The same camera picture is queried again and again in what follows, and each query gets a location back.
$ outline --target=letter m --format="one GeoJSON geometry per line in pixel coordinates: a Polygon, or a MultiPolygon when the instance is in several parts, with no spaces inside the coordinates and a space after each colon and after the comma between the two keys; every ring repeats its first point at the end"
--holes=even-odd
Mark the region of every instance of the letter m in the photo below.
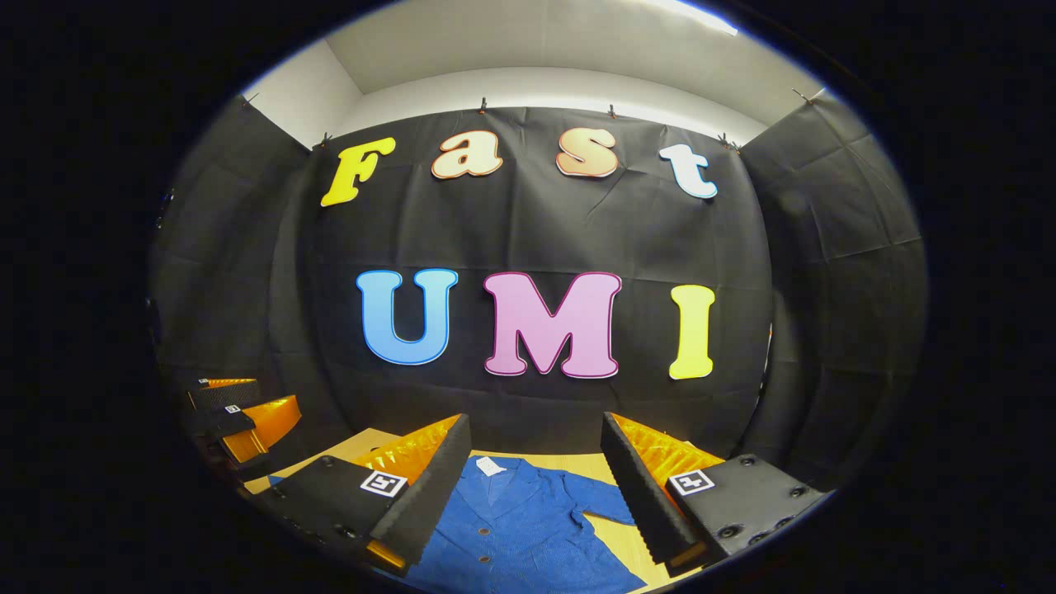
{"type": "Polygon", "coordinates": [[[612,300],[620,292],[620,277],[583,273],[572,279],[565,298],[551,315],[524,273],[499,273],[484,281],[495,298],[495,352],[484,368],[495,375],[521,375],[528,364],[517,356],[517,339],[542,374],[558,361],[565,341],[572,348],[561,371],[570,377],[601,378],[616,375],[611,356],[612,300]]]}

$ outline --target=blue letter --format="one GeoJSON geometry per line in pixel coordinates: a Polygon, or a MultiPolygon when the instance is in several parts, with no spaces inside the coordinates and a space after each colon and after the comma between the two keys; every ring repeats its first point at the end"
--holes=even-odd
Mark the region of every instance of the blue letter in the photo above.
{"type": "Polygon", "coordinates": [[[422,365],[444,354],[448,348],[448,290],[458,275],[447,268],[427,268],[414,275],[426,305],[426,332],[408,342],[396,336],[393,327],[393,293],[403,283],[398,273],[372,271],[359,275],[356,286],[363,292],[363,338],[375,355],[397,365],[422,365]]]}
{"type": "Polygon", "coordinates": [[[675,181],[685,193],[696,198],[712,198],[718,193],[719,189],[715,184],[705,182],[700,177],[698,167],[708,167],[708,160],[703,155],[694,154],[687,145],[660,149],[660,159],[671,160],[671,166],[675,169],[675,181]]]}

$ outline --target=peach letter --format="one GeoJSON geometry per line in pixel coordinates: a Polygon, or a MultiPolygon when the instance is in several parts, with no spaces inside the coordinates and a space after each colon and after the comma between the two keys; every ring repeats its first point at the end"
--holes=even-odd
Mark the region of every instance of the peach letter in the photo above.
{"type": "Polygon", "coordinates": [[[455,134],[440,143],[440,150],[445,152],[433,162],[433,175],[441,180],[466,173],[487,175],[503,165],[498,157],[498,136],[487,130],[455,134]]]}
{"type": "Polygon", "coordinates": [[[604,178],[620,164],[615,147],[616,138],[608,130],[572,128],[558,138],[562,152],[558,153],[558,169],[566,175],[604,178]]]}

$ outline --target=table surface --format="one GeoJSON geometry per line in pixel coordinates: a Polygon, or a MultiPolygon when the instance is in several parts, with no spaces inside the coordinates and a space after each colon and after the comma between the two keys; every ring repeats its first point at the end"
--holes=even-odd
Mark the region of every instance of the table surface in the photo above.
{"type": "MultiPolygon", "coordinates": [[[[383,446],[386,443],[399,438],[400,435],[378,431],[377,429],[365,429],[325,451],[321,451],[312,458],[294,464],[293,466],[272,472],[271,476],[288,477],[304,466],[307,466],[312,463],[312,461],[316,460],[320,456],[333,456],[334,458],[351,462],[360,454],[365,453],[375,447],[383,446]]],[[[612,478],[612,471],[609,470],[608,463],[605,461],[605,456],[602,453],[541,454],[509,453],[474,449],[472,450],[471,456],[523,458],[527,460],[529,464],[540,468],[568,470],[569,472],[596,479],[603,483],[608,483],[610,485],[616,484],[616,480],[612,478]]],[[[254,495],[267,489],[269,483],[267,477],[245,483],[246,489],[254,495]]],[[[642,581],[645,582],[644,587],[633,591],[633,594],[647,592],[654,588],[659,588],[676,581],[667,576],[667,570],[664,569],[663,564],[653,562],[653,558],[649,555],[648,550],[645,547],[645,541],[642,540],[642,535],[638,532],[638,527],[625,526],[611,520],[600,518],[598,516],[591,516],[589,514],[586,517],[589,522],[593,524],[598,538],[600,538],[608,546],[612,554],[616,555],[616,557],[620,559],[620,561],[623,562],[623,564],[626,565],[633,574],[637,575],[642,579],[642,581]]],[[[700,569],[696,569],[692,572],[680,575],[678,580],[693,576],[699,571],[700,569]]]]}

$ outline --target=blue shirt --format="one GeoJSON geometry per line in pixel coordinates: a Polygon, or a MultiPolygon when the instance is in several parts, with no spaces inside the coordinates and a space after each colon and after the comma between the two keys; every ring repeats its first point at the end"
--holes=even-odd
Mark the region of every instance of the blue shirt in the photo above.
{"type": "Polygon", "coordinates": [[[625,594],[645,586],[597,536],[584,512],[634,525],[620,490],[520,458],[471,457],[404,581],[436,594],[625,594]]]}

